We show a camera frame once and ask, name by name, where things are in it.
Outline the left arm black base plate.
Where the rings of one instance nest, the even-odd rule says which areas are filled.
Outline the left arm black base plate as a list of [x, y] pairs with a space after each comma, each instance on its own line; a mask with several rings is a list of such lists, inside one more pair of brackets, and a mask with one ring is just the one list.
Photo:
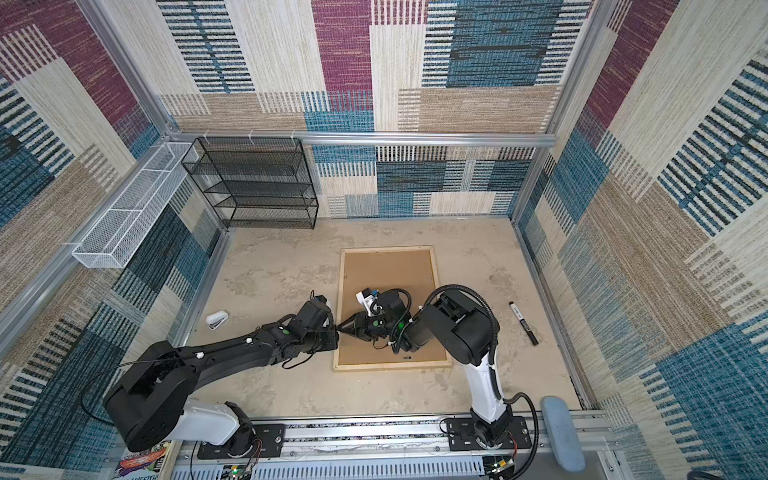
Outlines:
[[236, 438], [222, 446], [203, 442], [197, 449], [198, 460], [236, 460], [277, 458], [281, 455], [285, 424], [253, 424], [243, 439]]

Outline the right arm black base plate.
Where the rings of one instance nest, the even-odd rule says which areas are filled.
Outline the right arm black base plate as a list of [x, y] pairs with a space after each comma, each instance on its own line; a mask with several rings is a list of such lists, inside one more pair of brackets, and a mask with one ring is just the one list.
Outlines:
[[[440, 430], [447, 436], [450, 451], [488, 450], [475, 436], [471, 418], [447, 417], [440, 421]], [[525, 450], [533, 446], [532, 431], [522, 416], [514, 416], [499, 442], [491, 450]]]

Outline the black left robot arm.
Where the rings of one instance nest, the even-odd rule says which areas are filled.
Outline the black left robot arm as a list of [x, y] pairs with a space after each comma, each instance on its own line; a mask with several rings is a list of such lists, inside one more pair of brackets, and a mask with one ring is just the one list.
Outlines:
[[240, 458], [256, 448], [249, 417], [234, 402], [206, 404], [192, 394], [245, 370], [334, 351], [338, 342], [326, 298], [313, 296], [298, 313], [239, 337], [198, 346], [151, 345], [112, 386], [103, 406], [131, 452], [179, 440], [222, 447]]

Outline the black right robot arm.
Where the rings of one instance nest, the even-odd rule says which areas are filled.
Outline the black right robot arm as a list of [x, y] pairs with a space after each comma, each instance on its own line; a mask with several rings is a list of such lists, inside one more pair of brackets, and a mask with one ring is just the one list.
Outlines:
[[470, 387], [470, 415], [483, 448], [497, 448], [508, 437], [513, 414], [496, 371], [500, 326], [489, 304], [475, 290], [458, 284], [431, 292], [412, 312], [413, 298], [403, 288], [364, 289], [356, 294], [363, 310], [337, 325], [359, 340], [387, 341], [393, 353], [416, 352], [432, 340], [464, 366]]

